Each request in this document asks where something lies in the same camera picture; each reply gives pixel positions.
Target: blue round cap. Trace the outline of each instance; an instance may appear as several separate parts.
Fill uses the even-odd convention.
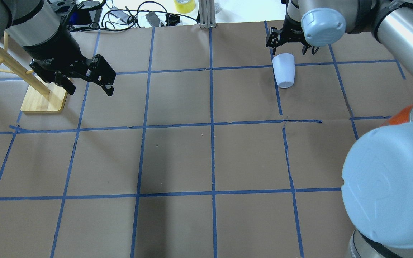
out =
[[[325,7],[305,13],[300,24],[305,40],[312,46],[326,46],[338,41],[346,28],[346,21],[342,14]]]
[[[342,197],[355,227],[392,248],[413,248],[413,122],[374,129],[348,153]]]

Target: yellow tape roll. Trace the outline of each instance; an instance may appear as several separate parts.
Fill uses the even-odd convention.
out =
[[[173,0],[179,13],[190,13],[195,8],[194,0]]]

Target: wooden stand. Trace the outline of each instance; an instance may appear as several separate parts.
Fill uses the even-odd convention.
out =
[[[66,101],[67,93],[62,87],[47,85],[33,75],[33,70],[28,71],[23,65],[7,53],[9,36],[4,33],[4,48],[0,47],[0,65],[5,64],[10,70],[0,69],[18,75],[29,84],[25,99],[21,107],[22,112],[53,113],[60,112]]]

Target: wooden base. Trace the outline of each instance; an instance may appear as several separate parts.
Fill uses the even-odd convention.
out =
[[[33,87],[28,86],[25,99],[20,110],[25,113],[57,113],[64,108],[66,91],[53,83],[44,84],[51,90],[49,95],[41,95]]]

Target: plastic cup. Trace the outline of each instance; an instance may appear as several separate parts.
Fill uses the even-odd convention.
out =
[[[289,88],[294,84],[295,64],[292,54],[284,53],[275,56],[272,60],[274,75],[278,87]]]

